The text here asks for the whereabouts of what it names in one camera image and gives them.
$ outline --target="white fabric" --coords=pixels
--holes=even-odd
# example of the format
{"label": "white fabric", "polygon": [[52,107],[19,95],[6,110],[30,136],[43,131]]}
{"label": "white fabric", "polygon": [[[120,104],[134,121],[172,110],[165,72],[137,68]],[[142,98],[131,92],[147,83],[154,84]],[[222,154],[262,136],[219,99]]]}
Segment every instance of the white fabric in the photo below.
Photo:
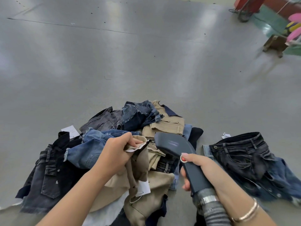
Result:
{"label": "white fabric", "polygon": [[104,206],[103,208],[91,212],[86,217],[82,226],[108,226],[111,225],[117,218],[121,209],[123,208],[124,201],[129,195],[129,191],[126,191],[119,199]]}

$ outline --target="person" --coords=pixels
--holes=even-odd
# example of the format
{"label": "person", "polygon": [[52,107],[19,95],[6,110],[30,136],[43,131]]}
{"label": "person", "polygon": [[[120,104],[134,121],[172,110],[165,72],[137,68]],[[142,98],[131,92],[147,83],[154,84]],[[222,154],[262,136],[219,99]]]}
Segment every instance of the person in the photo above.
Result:
{"label": "person", "polygon": [[[133,153],[123,151],[125,145],[130,144],[136,147],[136,144],[139,143],[142,142],[134,139],[130,132],[120,137],[108,139],[92,169],[82,176],[37,226],[81,226],[102,187],[124,167],[132,156]],[[254,200],[214,161],[195,154],[183,154],[182,156],[186,161],[193,162],[202,168],[230,217],[241,217],[251,209]],[[185,178],[183,188],[189,191],[190,183],[183,168],[181,174]],[[263,209],[259,208],[257,211],[256,216],[250,221],[235,225],[276,225]]]}

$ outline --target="shiny floor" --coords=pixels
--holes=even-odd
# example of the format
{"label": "shiny floor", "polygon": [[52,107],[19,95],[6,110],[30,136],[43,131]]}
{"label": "shiny floor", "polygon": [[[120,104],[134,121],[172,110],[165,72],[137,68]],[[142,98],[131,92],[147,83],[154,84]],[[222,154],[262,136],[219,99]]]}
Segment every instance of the shiny floor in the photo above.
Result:
{"label": "shiny floor", "polygon": [[[301,178],[300,57],[262,53],[266,37],[228,7],[182,0],[0,0],[0,206],[60,129],[108,106],[159,99],[204,129],[263,134]],[[265,204],[278,225],[300,209]],[[170,192],[159,225],[193,225],[190,194]],[[18,207],[0,225],[36,224]]]}

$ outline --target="pink balloon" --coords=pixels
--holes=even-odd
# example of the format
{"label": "pink balloon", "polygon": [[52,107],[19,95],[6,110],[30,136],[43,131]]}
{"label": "pink balloon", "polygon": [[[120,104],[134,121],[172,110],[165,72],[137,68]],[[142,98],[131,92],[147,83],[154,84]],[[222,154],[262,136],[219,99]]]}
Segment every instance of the pink balloon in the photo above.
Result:
{"label": "pink balloon", "polygon": [[287,42],[299,37],[301,35],[301,27],[297,28],[296,30],[292,31],[291,34],[286,39]]}
{"label": "pink balloon", "polygon": [[301,13],[296,13],[288,18],[290,21],[301,23]]}

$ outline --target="green floor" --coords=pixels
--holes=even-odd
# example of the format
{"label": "green floor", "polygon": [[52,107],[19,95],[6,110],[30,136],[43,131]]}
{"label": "green floor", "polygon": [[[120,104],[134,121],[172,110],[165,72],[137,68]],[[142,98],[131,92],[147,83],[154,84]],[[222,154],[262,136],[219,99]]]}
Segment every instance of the green floor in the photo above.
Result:
{"label": "green floor", "polygon": [[[288,20],[276,14],[269,7],[263,5],[260,12],[252,16],[251,21],[262,30],[263,34],[270,37],[272,34],[282,34]],[[285,54],[301,56],[301,46],[289,47],[284,51]]]}

